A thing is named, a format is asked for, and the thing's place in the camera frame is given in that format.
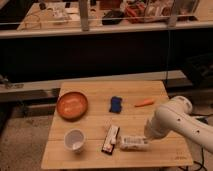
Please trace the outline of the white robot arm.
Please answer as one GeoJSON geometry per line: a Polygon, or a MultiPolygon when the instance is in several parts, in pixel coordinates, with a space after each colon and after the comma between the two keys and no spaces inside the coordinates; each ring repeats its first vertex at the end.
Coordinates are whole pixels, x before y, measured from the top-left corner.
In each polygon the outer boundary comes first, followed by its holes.
{"type": "Polygon", "coordinates": [[[175,96],[159,105],[144,126],[145,137],[162,139],[174,131],[213,154],[213,126],[191,117],[192,109],[192,103],[184,96],[175,96]]]}

